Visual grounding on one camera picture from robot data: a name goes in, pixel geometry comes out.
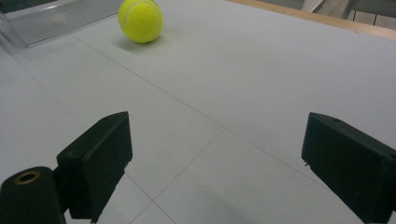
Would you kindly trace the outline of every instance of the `screw hole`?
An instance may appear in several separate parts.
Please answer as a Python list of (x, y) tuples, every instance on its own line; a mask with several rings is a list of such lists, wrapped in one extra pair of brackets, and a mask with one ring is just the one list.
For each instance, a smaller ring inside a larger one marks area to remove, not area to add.
[(19, 175), (15, 179), (16, 185), (26, 185), (32, 183), (33, 181), (37, 180), (40, 177), (40, 173), (38, 171), (28, 171), (21, 175)]

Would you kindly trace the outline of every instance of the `clear plastic container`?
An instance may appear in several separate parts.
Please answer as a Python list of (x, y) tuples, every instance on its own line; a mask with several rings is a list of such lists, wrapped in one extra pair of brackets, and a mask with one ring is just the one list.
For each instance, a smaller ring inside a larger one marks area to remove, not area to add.
[(30, 47), (57, 35), (114, 15), (122, 0), (60, 0), (12, 12), (0, 12), (0, 31), (11, 42)]

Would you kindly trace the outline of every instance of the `tennis ball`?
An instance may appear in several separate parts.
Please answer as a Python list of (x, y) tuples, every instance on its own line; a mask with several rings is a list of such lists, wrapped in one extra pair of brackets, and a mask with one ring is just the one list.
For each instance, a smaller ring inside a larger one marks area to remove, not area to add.
[(163, 30), (163, 14), (152, 0), (125, 0), (119, 9), (119, 25), (132, 41), (147, 43)]

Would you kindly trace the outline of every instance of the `floor tile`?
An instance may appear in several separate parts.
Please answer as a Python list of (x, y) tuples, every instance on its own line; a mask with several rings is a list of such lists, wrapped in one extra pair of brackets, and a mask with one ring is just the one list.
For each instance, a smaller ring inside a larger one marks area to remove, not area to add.
[(395, 223), (396, 223), (396, 212), (393, 211), (388, 224), (395, 224)]
[[(126, 39), (116, 18), (73, 36), (313, 179), (301, 162), (309, 112), (396, 147), (391, 40), (360, 35), (356, 44), (354, 32), (258, 9), (239, 18), (232, 12), (243, 8), (221, 2), (158, 4), (164, 28), (151, 44)], [(214, 13), (221, 19), (202, 22)], [(249, 22), (274, 18), (268, 29)]]
[(15, 64), (17, 64), (17, 61), (0, 46), (0, 71), (5, 71)]
[(229, 132), (155, 202), (175, 223), (361, 223), (336, 195)]
[(0, 182), (56, 156), (83, 130), (19, 65), (0, 76)]
[(174, 224), (157, 206), (151, 203), (131, 224)]
[(134, 159), (127, 173), (154, 198), (222, 130), (214, 121), (81, 43), (23, 66), (88, 129), (129, 111)]
[[(129, 224), (150, 202), (149, 196), (129, 176), (124, 175), (99, 217), (98, 224)], [(68, 211), (65, 218), (67, 224), (89, 223), (89, 220), (85, 219), (72, 219)]]
[(60, 50), (68, 51), (68, 46), (77, 40), (71, 35), (63, 35), (36, 46), (25, 48), (18, 44), (4, 42), (4, 48), (19, 62), (25, 63), (41, 56), (56, 54)]

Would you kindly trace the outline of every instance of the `black plastic block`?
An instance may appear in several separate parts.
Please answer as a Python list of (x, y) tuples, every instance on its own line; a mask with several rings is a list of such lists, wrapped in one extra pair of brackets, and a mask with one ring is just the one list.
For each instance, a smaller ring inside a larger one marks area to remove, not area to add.
[(396, 202), (395, 150), (339, 119), (311, 113), (303, 159), (364, 223), (389, 221)]
[(0, 223), (65, 223), (50, 168), (31, 168), (11, 176), (3, 183), (0, 191)]
[(70, 181), (72, 218), (96, 222), (132, 159), (127, 112), (105, 117), (63, 150), (57, 161)]

